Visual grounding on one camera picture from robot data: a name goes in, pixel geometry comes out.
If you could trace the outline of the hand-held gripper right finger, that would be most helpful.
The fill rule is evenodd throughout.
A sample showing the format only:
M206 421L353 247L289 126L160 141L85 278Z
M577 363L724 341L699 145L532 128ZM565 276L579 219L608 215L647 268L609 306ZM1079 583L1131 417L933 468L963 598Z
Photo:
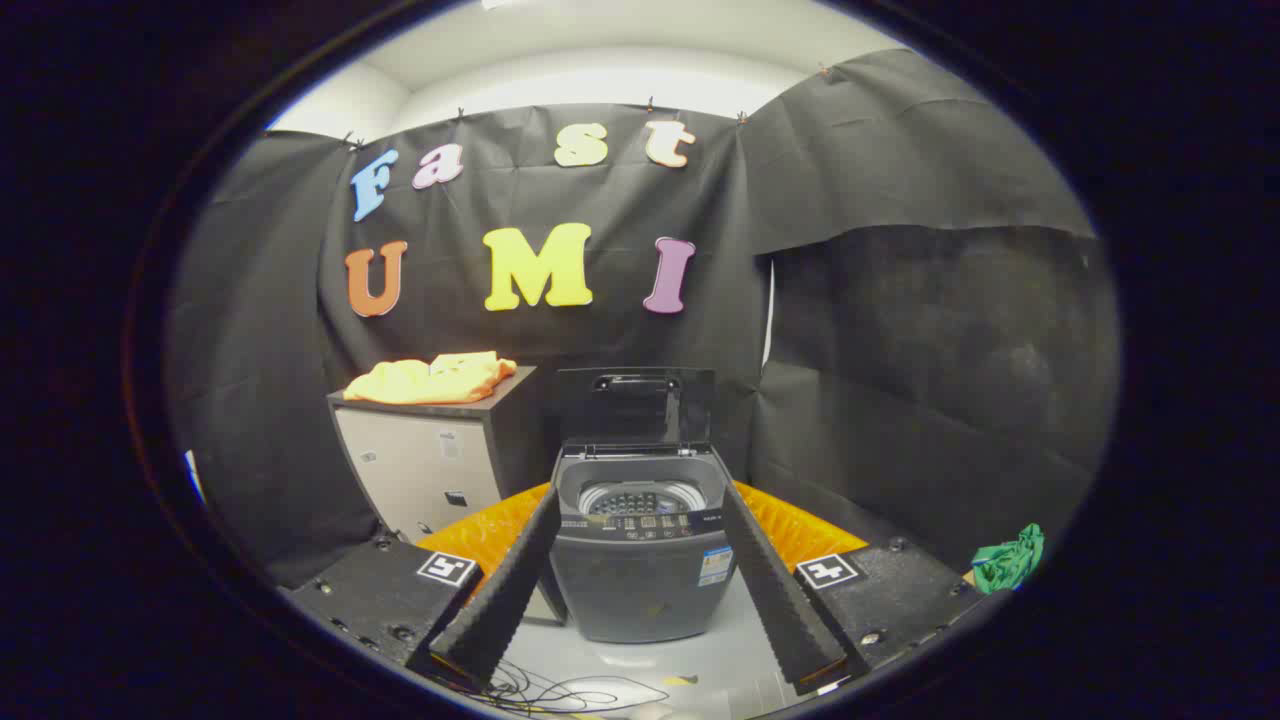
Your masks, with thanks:
M799 694L879 679L996 606L911 537L731 483L724 529L783 679Z

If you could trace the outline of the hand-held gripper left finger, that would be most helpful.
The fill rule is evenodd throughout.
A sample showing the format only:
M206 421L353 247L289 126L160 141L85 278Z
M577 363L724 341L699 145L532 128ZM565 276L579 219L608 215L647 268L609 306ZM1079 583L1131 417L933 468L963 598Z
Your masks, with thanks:
M376 659L463 692L485 692L561 528L547 483L413 544L372 537L288 592L316 624Z

